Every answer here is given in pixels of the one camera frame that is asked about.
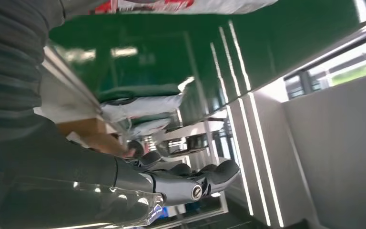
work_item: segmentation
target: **robotic hand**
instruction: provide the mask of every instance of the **robotic hand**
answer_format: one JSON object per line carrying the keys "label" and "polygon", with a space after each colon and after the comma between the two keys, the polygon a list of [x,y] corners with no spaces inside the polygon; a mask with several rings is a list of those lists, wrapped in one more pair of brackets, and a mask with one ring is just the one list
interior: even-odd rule
{"label": "robotic hand", "polygon": [[[143,163],[135,162],[134,164],[141,166]],[[118,187],[152,190],[154,193],[160,193],[167,206],[195,202],[212,193],[223,191],[239,174],[238,165],[231,160],[224,161],[219,166],[208,165],[199,172],[192,172],[191,168],[186,164],[178,164],[170,170],[154,171],[149,171],[142,167],[134,167],[124,163],[124,161],[118,161],[117,165],[123,167],[122,171],[128,171],[132,168],[141,176],[136,176],[136,173],[131,172],[125,175],[119,174],[118,179],[120,180],[116,181]],[[133,179],[134,183],[125,182],[131,180],[128,177],[132,174],[135,176]]]}

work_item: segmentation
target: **plastic wrap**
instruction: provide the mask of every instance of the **plastic wrap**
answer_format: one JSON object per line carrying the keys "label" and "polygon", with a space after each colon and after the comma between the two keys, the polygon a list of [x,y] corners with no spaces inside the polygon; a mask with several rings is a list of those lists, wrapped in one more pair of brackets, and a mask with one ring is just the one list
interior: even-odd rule
{"label": "plastic wrap", "polygon": [[110,0],[96,13],[245,14],[277,0]]}
{"label": "plastic wrap", "polygon": [[132,130],[132,136],[151,135],[164,129],[170,122],[170,118],[164,118],[139,124]]}
{"label": "plastic wrap", "polygon": [[172,96],[120,99],[102,104],[102,110],[112,123],[125,118],[138,118],[176,110],[182,103],[182,94]]}

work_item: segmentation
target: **prosthetic arm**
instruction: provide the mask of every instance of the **prosthetic arm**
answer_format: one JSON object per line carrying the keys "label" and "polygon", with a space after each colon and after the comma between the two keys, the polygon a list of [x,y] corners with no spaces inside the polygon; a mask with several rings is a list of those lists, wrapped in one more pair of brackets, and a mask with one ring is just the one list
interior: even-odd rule
{"label": "prosthetic arm", "polygon": [[49,30],[102,2],[0,0],[0,229],[145,225],[162,205],[224,190],[239,172],[232,161],[145,170],[68,142],[34,114]]}

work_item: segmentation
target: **window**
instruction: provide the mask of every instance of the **window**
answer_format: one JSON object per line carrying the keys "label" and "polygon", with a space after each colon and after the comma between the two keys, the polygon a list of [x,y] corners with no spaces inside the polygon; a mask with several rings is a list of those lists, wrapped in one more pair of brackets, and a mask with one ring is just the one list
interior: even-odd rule
{"label": "window", "polygon": [[305,94],[299,75],[286,79],[285,88],[287,89],[289,99],[293,99]]}
{"label": "window", "polygon": [[308,74],[314,91],[366,76],[366,43],[311,68]]}

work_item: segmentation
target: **glossy green cabinet door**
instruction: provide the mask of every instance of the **glossy green cabinet door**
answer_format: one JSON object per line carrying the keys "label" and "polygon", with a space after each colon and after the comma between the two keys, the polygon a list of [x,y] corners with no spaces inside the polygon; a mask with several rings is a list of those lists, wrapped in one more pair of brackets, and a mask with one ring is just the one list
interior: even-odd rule
{"label": "glossy green cabinet door", "polygon": [[[246,74],[240,65],[229,21],[236,31]],[[352,0],[279,0],[246,15],[83,16],[54,29],[50,38],[71,61],[78,76],[100,97],[103,91],[132,86],[139,86],[137,91],[142,94],[145,92],[142,87],[178,85],[193,75],[182,35],[187,32],[208,109],[214,111],[227,101],[223,98],[210,43],[215,46],[229,102],[238,94],[247,93],[246,75],[252,89],[261,87],[358,26]],[[129,56],[115,54],[117,50],[131,48],[135,51]],[[69,57],[69,51],[76,51],[83,58]],[[187,93],[183,102],[186,105],[182,105],[185,123],[203,116],[195,87],[189,91],[193,92]]]}

